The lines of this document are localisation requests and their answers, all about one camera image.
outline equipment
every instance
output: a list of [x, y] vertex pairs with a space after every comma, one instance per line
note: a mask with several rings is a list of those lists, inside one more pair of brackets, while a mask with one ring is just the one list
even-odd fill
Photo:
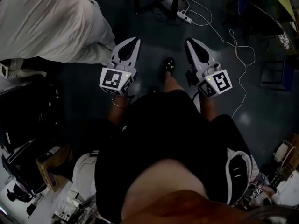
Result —
[[204, 43], [187, 38], [185, 50], [191, 65], [186, 72], [189, 86], [197, 86], [207, 98], [222, 94], [233, 87], [227, 71], [215, 61], [214, 52]]
[[100, 87], [104, 92], [125, 95], [137, 75], [134, 67], [139, 57], [140, 45], [140, 39], [133, 37], [113, 49], [111, 59], [101, 73]]

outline extension cord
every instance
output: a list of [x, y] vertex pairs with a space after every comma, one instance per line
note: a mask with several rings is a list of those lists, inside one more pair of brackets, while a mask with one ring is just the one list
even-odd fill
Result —
[[189, 24], [192, 23], [192, 19], [188, 16], [186, 16], [185, 14], [183, 14], [182, 12], [177, 12], [177, 16], [182, 19], [185, 20], [186, 22], [188, 22]]

